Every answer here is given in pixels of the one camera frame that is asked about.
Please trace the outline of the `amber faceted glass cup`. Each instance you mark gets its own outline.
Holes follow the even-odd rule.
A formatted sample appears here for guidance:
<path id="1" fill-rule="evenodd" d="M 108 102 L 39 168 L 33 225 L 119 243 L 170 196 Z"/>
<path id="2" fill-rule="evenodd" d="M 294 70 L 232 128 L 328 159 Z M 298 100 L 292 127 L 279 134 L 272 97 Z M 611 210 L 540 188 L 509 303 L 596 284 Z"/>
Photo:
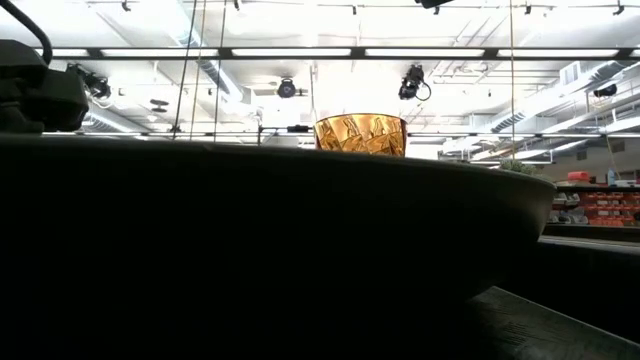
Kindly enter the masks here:
<path id="1" fill-rule="evenodd" d="M 314 124 L 316 148 L 325 151 L 404 157 L 407 122 L 375 113 L 326 117 Z"/>

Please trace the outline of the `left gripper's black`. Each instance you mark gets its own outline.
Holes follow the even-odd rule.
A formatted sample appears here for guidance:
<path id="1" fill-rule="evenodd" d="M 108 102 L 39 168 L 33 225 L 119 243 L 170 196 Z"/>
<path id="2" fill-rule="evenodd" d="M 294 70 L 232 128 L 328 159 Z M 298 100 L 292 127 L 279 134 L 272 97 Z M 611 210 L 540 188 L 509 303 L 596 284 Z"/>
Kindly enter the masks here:
<path id="1" fill-rule="evenodd" d="M 51 69 L 33 48 L 0 39 L 0 133 L 74 132 L 88 110 L 76 72 Z"/>

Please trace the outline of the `black table frame rail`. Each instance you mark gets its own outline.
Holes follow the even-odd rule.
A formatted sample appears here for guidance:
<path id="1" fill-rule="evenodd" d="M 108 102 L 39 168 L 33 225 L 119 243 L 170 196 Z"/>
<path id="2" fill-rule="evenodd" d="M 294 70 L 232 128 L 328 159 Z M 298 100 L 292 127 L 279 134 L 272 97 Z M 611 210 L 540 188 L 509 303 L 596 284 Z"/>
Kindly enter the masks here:
<path id="1" fill-rule="evenodd" d="M 547 224 L 542 234 L 545 236 L 640 243 L 640 227 Z"/>

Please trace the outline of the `green plant in white pot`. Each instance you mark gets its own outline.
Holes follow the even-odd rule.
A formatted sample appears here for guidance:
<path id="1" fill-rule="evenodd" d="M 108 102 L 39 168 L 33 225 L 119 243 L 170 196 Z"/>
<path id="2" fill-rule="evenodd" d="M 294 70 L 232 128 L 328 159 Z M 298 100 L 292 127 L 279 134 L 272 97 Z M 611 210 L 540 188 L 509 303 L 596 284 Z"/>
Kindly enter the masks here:
<path id="1" fill-rule="evenodd" d="M 499 168 L 505 171 L 535 176 L 538 174 L 538 168 L 534 165 L 525 164 L 519 160 L 506 159 L 500 162 Z"/>

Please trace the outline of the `black overhead frame beam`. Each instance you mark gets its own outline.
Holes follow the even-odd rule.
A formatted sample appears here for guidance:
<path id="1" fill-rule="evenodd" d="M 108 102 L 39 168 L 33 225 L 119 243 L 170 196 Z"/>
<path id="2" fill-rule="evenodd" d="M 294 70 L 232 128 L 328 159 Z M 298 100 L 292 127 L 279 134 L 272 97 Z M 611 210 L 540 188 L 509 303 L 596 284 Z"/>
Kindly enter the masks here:
<path id="1" fill-rule="evenodd" d="M 86 47 L 55 48 L 55 60 L 640 61 L 640 48 L 560 47 Z"/>

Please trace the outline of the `shelf of red bins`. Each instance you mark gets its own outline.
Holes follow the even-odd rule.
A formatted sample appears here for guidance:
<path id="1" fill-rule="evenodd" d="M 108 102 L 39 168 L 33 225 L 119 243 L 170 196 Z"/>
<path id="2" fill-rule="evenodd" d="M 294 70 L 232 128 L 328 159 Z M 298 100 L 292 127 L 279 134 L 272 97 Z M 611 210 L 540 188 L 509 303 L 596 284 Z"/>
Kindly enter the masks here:
<path id="1" fill-rule="evenodd" d="M 599 182 L 574 171 L 556 185 L 549 224 L 640 228 L 640 176 L 619 179 L 609 170 Z"/>

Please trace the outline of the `dark grey round plate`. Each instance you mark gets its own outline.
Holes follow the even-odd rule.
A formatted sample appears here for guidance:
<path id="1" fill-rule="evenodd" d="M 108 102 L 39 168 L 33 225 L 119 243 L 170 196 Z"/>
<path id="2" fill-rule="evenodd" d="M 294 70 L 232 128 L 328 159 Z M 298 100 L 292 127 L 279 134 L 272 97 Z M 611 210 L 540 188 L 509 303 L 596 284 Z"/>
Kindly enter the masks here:
<path id="1" fill-rule="evenodd" d="M 446 356 L 555 186 L 298 148 L 0 137 L 0 360 Z"/>

